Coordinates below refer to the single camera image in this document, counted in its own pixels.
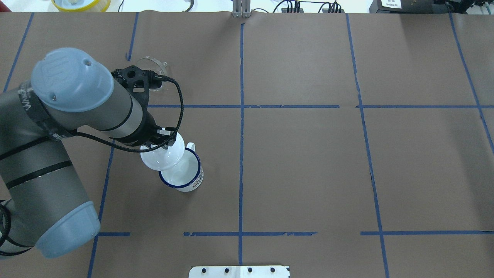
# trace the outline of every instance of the white bracket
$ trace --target white bracket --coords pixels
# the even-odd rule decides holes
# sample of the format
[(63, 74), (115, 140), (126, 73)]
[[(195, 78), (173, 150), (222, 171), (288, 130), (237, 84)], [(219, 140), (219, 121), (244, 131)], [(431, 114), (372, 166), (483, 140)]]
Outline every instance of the white bracket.
[(193, 267), (189, 278), (290, 278), (289, 266)]
[(233, 0), (233, 17), (250, 17), (250, 0)]

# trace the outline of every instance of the blue tape line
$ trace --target blue tape line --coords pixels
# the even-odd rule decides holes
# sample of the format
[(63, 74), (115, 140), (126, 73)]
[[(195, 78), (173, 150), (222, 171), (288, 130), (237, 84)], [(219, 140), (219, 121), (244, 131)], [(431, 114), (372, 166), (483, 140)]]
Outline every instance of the blue tape line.
[(5, 82), (5, 87), (3, 87), (3, 92), (7, 91), (8, 84), (10, 83), (10, 78), (12, 78), (12, 74), (14, 73), (15, 65), (17, 64), (17, 59), (19, 59), (19, 55), (21, 54), (22, 46), (24, 45), (24, 41), (28, 35), (29, 27), (31, 26), (31, 22), (33, 21), (34, 13), (31, 13), (29, 17), (28, 25), (26, 26), (26, 30), (24, 30), (24, 35), (22, 36), (21, 44), (19, 44), (19, 48), (17, 49), (17, 53), (14, 58), (14, 62), (12, 63), (12, 67), (10, 68), (10, 72), (8, 73), (7, 82)]
[(96, 247), (98, 246), (98, 236), (94, 237), (93, 249), (91, 251), (91, 259), (89, 261), (89, 269), (87, 270), (87, 278), (92, 276), (92, 268), (94, 266), (94, 258), (96, 257)]
[(491, 133), (489, 132), (489, 128), (487, 127), (487, 123), (484, 118), (484, 113), (482, 112), (479, 98), (477, 97), (477, 92), (475, 92), (475, 87), (473, 86), (470, 72), (468, 71), (468, 67), (466, 66), (465, 58), (463, 57), (463, 51), (461, 51), (460, 42), (458, 40), (458, 36), (456, 35), (456, 28), (454, 27), (453, 16), (451, 13), (450, 13), (450, 22), (451, 22), (451, 28), (453, 30), (454, 40), (456, 41), (456, 46), (458, 47), (458, 52), (460, 54), (461, 62), (463, 63), (463, 68), (465, 69), (466, 77), (468, 78), (468, 82), (470, 83), (470, 88), (472, 89), (473, 97), (475, 99), (475, 103), (477, 104), (477, 108), (479, 109), (480, 118), (482, 119), (482, 124), (484, 125), (484, 130), (486, 131), (487, 139), (489, 140), (489, 145), (491, 146), (491, 152), (494, 154), (494, 144), (491, 138)]
[(130, 236), (130, 232), (99, 232), (98, 236)]
[(246, 105), (245, 108), (339, 108), (339, 105)]
[[(149, 104), (148, 108), (180, 108), (179, 104)], [(240, 105), (187, 104), (184, 108), (240, 108)]]
[(128, 53), (125, 53), (125, 57), (127, 58), (127, 61), (130, 61), (132, 58), (132, 48), (134, 47), (134, 39), (135, 39), (135, 30), (137, 29), (137, 19), (139, 18), (139, 13), (135, 13), (135, 19), (134, 19), (134, 30), (132, 30), (132, 39), (130, 40), (130, 47), (128, 49)]
[(466, 109), (466, 108), (478, 108), (476, 105), (362, 105), (362, 108), (452, 108), (452, 109)]
[(113, 161), (113, 147), (110, 149), (110, 158), (108, 159), (108, 166), (106, 168), (106, 176), (105, 176), (105, 185), (103, 187), (103, 193), (101, 194), (101, 204), (99, 205), (99, 222), (101, 222), (101, 218), (103, 217), (103, 209), (105, 208), (105, 200), (106, 200), (106, 190), (108, 189), (108, 181), (110, 180), (110, 168), (112, 166)]
[[(313, 236), (317, 232), (242, 232), (242, 236)], [(239, 236), (239, 232), (185, 232), (184, 236)]]
[[(369, 138), (367, 136), (367, 127), (366, 127), (364, 109), (363, 109), (363, 104), (362, 104), (362, 95), (360, 93), (359, 81), (357, 79), (357, 63), (355, 61), (355, 52), (353, 49), (352, 31), (350, 30), (350, 18), (348, 17), (348, 13), (345, 15), (346, 15), (346, 25), (348, 28), (348, 39), (350, 41), (350, 51), (352, 54), (353, 72), (355, 75), (355, 86), (357, 87), (357, 92), (358, 92), (358, 97), (359, 97), (360, 117), (362, 119), (362, 128), (364, 130), (364, 139), (366, 142), (367, 160), (369, 163), (369, 172), (370, 172), (370, 181), (372, 183), (372, 190), (374, 192), (374, 207), (375, 207), (375, 214), (377, 217), (377, 227), (379, 228), (379, 231), (382, 232), (381, 213), (379, 210), (379, 201), (377, 199), (377, 189), (375, 187), (374, 170), (372, 168), (371, 149), (369, 147)], [(384, 273), (386, 275), (386, 278), (389, 278), (388, 259), (386, 256), (386, 247), (384, 245), (384, 236), (380, 235), (379, 238), (381, 241), (381, 252), (382, 252), (382, 261), (384, 264)]]
[(239, 266), (242, 259), (244, 229), (244, 24), (240, 25), (240, 175), (239, 175)]
[(435, 234), (494, 234), (494, 231), (383, 231), (360, 232), (360, 235), (435, 235)]

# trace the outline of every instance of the yellow container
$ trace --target yellow container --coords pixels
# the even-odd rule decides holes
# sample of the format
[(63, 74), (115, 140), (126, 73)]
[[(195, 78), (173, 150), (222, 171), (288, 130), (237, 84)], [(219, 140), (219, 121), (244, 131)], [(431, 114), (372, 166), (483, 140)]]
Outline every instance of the yellow container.
[(111, 0), (51, 0), (61, 12), (104, 12)]

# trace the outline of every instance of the sticker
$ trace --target sticker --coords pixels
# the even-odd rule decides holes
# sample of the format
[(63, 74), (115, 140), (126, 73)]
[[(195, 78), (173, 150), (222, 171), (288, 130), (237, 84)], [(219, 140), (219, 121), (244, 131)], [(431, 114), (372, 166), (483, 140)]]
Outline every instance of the sticker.
[(381, 0), (383, 7), (401, 9), (401, 0)]

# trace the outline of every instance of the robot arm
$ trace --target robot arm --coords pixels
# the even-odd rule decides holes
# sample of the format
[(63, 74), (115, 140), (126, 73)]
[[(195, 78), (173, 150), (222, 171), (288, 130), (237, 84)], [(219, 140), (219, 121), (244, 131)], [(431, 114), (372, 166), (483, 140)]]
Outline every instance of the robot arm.
[(0, 175), (12, 197), (0, 201), (0, 259), (33, 246), (55, 258), (96, 236), (98, 215), (60, 140), (89, 125), (128, 146), (173, 145), (176, 132), (164, 134), (147, 112), (148, 89), (169, 80), (135, 66), (110, 73), (60, 48), (0, 94)]

